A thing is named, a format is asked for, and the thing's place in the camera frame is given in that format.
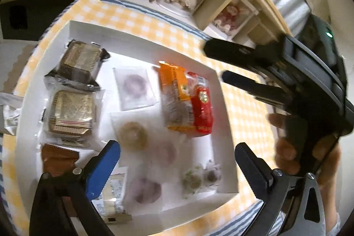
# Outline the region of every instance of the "wall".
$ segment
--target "wall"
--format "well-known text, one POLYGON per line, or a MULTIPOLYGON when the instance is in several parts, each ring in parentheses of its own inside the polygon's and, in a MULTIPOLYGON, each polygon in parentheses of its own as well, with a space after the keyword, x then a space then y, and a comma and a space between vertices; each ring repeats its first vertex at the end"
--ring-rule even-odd
MULTIPOLYGON (((354 103, 354 2, 328 0, 332 31, 339 49, 345 57, 348 74, 348 99, 354 103)), ((354 208, 354 133, 340 140, 342 160, 337 184, 337 209, 342 224, 354 208)))

